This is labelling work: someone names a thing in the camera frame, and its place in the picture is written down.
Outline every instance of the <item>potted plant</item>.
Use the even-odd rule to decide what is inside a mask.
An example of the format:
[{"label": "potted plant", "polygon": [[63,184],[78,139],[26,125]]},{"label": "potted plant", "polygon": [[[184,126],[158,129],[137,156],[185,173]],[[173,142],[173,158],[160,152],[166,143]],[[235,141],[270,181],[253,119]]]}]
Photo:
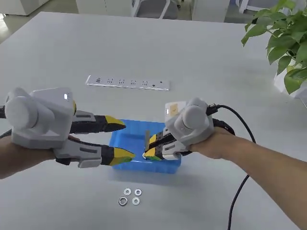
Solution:
[{"label": "potted plant", "polygon": [[292,97],[307,97],[307,7],[296,10],[292,0],[279,0],[270,9],[257,12],[252,26],[245,26],[243,46],[250,37],[270,33],[267,56],[270,65],[277,61],[274,85]]}]

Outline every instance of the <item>plant leaf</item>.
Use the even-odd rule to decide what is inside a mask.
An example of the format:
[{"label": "plant leaf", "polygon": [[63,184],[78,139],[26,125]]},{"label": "plant leaf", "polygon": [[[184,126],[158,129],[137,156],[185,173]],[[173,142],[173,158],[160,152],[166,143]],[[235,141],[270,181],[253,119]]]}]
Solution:
[{"label": "plant leaf", "polygon": [[279,75],[287,68],[287,66],[290,64],[290,61],[291,61],[290,56],[283,56],[279,59],[277,75]]},{"label": "plant leaf", "polygon": [[274,22],[274,25],[270,28],[270,30],[286,28],[288,25],[287,21],[284,20],[277,20]]},{"label": "plant leaf", "polygon": [[277,38],[270,38],[268,42],[267,48],[273,48],[273,47],[286,47],[289,48],[293,46],[296,43],[296,41],[290,36],[290,35],[281,35]]},{"label": "plant leaf", "polygon": [[272,13],[269,17],[273,21],[277,21],[277,20],[280,20],[280,19],[283,19],[283,18],[287,18],[287,15],[285,15],[284,13],[281,13],[281,12],[276,12],[276,13]]},{"label": "plant leaf", "polygon": [[303,14],[302,11],[298,11],[296,14],[292,14],[292,15],[289,15],[287,17],[287,22],[290,23],[290,22],[294,22],[295,20],[297,20],[297,18],[301,17]]},{"label": "plant leaf", "polygon": [[294,32],[291,37],[299,43],[304,34],[305,32]]},{"label": "plant leaf", "polygon": [[300,47],[299,43],[295,43],[292,47],[289,48],[289,51],[291,51],[293,53],[293,56],[296,57],[297,51]]},{"label": "plant leaf", "polygon": [[287,7],[290,10],[293,10],[294,7],[295,7],[295,2],[291,1],[291,0],[288,0],[288,1],[285,2],[284,7]]},{"label": "plant leaf", "polygon": [[298,18],[296,18],[293,21],[293,25],[290,26],[289,30],[293,33],[293,32],[306,32],[307,31],[307,17],[306,16],[298,16]]},{"label": "plant leaf", "polygon": [[299,63],[301,61],[307,60],[307,41],[303,42],[297,51],[296,61]]},{"label": "plant leaf", "polygon": [[296,59],[294,66],[298,66],[298,65],[302,65],[302,68],[303,68],[304,62],[303,61],[298,62],[297,59]]},{"label": "plant leaf", "polygon": [[285,76],[283,81],[288,94],[298,90],[301,87],[301,84],[304,82],[304,80],[294,80],[288,76]]},{"label": "plant leaf", "polygon": [[255,37],[264,34],[267,31],[267,27],[263,25],[254,25],[245,36],[247,37]]},{"label": "plant leaf", "polygon": [[278,3],[271,8],[271,11],[278,12],[288,0],[279,0]]},{"label": "plant leaf", "polygon": [[295,69],[293,66],[292,66],[292,70],[287,70],[287,74],[285,75],[285,77],[289,77],[289,78],[292,78],[292,75],[293,74],[296,74],[297,72],[301,71],[302,69]]},{"label": "plant leaf", "polygon": [[246,25],[244,26],[244,28],[245,28],[245,32],[247,32],[247,31],[248,31],[248,28],[250,27],[250,25],[251,25],[251,23],[248,23],[248,24],[246,24]]},{"label": "plant leaf", "polygon": [[287,73],[294,70],[294,66],[287,66]]},{"label": "plant leaf", "polygon": [[272,11],[268,10],[268,9],[263,9],[261,11],[258,11],[255,15],[254,18],[259,18],[259,17],[263,17],[263,16],[269,16],[272,14]]},{"label": "plant leaf", "polygon": [[267,56],[269,55],[271,50],[272,50],[271,48],[267,48]]},{"label": "plant leaf", "polygon": [[301,71],[298,71],[291,75],[291,78],[294,80],[305,80],[307,79],[307,69],[301,69]]},{"label": "plant leaf", "polygon": [[275,30],[272,34],[272,36],[269,39],[268,42],[268,46],[266,47],[267,49],[270,47],[273,47],[273,43],[275,42],[275,39],[278,38],[278,36],[281,34],[282,32],[280,30]]},{"label": "plant leaf", "polygon": [[287,50],[286,47],[275,47],[268,55],[270,65],[277,59],[281,58]]},{"label": "plant leaf", "polygon": [[243,47],[245,46],[246,42],[248,42],[249,37],[244,36],[241,40],[241,43],[243,44]]}]

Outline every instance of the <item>gray gripper part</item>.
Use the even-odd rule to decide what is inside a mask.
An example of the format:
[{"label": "gray gripper part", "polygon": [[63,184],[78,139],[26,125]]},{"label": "gray gripper part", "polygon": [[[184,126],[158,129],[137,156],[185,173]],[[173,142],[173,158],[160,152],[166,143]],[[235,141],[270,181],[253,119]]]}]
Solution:
[{"label": "gray gripper part", "polygon": [[205,123],[205,113],[204,108],[197,105],[188,106],[182,113],[182,120],[184,125],[189,129],[197,129],[203,126]]},{"label": "gray gripper part", "polygon": [[96,121],[94,114],[77,110],[76,114],[73,116],[72,121]]},{"label": "gray gripper part", "polygon": [[101,147],[86,145],[81,141],[67,140],[61,149],[53,149],[57,158],[77,159],[79,168],[98,167],[101,164]]}]

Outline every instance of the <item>small metal part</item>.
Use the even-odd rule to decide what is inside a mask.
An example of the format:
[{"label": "small metal part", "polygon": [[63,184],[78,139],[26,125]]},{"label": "small metal part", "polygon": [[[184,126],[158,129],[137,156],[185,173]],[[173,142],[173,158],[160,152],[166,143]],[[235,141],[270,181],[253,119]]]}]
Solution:
[{"label": "small metal part", "polygon": [[142,190],[141,189],[136,189],[135,191],[134,191],[134,194],[136,195],[136,196],[140,196],[140,195],[142,195]]},{"label": "small metal part", "polygon": [[140,199],[137,198],[137,197],[135,197],[135,198],[132,199],[132,203],[133,203],[134,205],[139,205]]},{"label": "small metal part", "polygon": [[128,199],[124,196],[122,196],[120,199],[118,199],[118,204],[120,206],[125,206],[128,203]]},{"label": "small metal part", "polygon": [[131,194],[131,189],[125,188],[124,195],[129,196]]},{"label": "small metal part", "polygon": [[150,131],[145,132],[145,152],[149,149]]}]

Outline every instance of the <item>wrist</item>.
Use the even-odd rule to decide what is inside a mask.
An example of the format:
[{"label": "wrist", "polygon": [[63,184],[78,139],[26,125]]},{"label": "wrist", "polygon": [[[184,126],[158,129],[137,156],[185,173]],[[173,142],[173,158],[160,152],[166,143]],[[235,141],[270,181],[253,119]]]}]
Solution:
[{"label": "wrist", "polygon": [[55,155],[51,149],[27,149],[11,142],[11,137],[4,137],[0,141],[2,153],[12,156],[19,156],[28,159],[37,159],[39,161],[47,161],[55,159]]},{"label": "wrist", "polygon": [[240,158],[242,158],[242,154],[246,155],[251,152],[255,145],[255,143],[244,138],[235,138],[231,146],[228,146],[227,149],[224,150],[222,158],[236,163]]}]

